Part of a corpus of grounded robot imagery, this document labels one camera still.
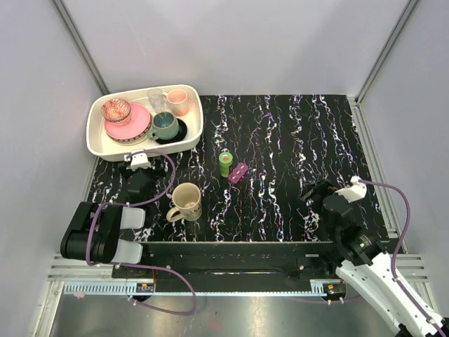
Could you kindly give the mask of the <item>pink weekly pill organizer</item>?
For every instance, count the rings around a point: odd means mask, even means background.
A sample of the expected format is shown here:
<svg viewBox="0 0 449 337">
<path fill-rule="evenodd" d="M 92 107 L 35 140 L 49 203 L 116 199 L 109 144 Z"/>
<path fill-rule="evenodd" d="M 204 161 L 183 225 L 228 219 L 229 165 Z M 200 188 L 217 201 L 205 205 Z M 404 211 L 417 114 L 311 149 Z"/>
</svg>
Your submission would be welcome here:
<svg viewBox="0 0 449 337">
<path fill-rule="evenodd" d="M 233 171 L 229 174 L 228 180 L 231 184 L 237 184 L 248 171 L 248 166 L 244 163 L 238 163 Z"/>
</svg>

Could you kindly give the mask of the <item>green pill bottle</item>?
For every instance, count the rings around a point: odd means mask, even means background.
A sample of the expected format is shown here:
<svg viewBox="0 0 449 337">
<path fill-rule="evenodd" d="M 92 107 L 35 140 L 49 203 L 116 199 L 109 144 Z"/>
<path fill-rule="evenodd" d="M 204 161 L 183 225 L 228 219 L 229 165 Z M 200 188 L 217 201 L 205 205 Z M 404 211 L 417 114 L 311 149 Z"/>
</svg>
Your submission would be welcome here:
<svg viewBox="0 0 449 337">
<path fill-rule="evenodd" d="M 230 168 L 233 163 L 233 156 L 230 152 L 221 152 L 219 155 L 220 175 L 227 178 L 230 174 Z"/>
</svg>

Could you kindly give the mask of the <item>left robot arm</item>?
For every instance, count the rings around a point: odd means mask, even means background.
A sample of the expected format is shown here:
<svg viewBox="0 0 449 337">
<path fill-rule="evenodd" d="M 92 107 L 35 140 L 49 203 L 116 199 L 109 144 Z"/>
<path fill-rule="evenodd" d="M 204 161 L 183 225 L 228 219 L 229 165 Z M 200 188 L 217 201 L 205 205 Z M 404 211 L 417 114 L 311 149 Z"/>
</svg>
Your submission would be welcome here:
<svg viewBox="0 0 449 337">
<path fill-rule="evenodd" d="M 142 202 L 156 194 L 156 182 L 166 175 L 160 158 L 131 168 L 131 161 L 118 164 L 122 188 L 118 202 L 106 206 L 91 201 L 78 205 L 60 244 L 63 258 L 83 260 L 89 265 L 127 263 L 127 270 L 137 278 L 146 277 L 151 260 L 142 255 L 143 247 L 120 238 L 120 231 L 140 229 L 146 213 Z"/>
</svg>

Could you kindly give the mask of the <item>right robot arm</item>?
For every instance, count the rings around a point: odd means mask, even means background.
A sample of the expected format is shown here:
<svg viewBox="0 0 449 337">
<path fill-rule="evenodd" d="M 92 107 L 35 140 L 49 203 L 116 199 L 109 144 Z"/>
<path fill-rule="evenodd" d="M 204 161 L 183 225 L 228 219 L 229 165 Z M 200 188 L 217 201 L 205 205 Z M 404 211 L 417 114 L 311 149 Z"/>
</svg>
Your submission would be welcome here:
<svg viewBox="0 0 449 337">
<path fill-rule="evenodd" d="M 358 176 L 343 188 L 321 180 L 302 193 L 301 200 L 321 217 L 333 243 L 318 262 L 319 272 L 354 288 L 396 336 L 447 336 L 448 318 L 426 303 L 398 270 L 399 249 L 388 253 L 378 236 L 358 222 L 354 204 L 371 184 Z"/>
</svg>

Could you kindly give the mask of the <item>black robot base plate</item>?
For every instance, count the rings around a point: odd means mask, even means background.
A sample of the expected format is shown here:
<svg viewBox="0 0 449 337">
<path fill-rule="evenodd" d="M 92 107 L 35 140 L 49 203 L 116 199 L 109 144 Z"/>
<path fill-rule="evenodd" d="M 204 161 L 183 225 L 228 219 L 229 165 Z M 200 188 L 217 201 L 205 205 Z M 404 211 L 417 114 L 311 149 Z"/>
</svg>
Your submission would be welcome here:
<svg viewBox="0 0 449 337">
<path fill-rule="evenodd" d="M 331 242 L 148 242 L 142 264 L 179 272 L 197 293 L 311 291 L 340 283 Z"/>
</svg>

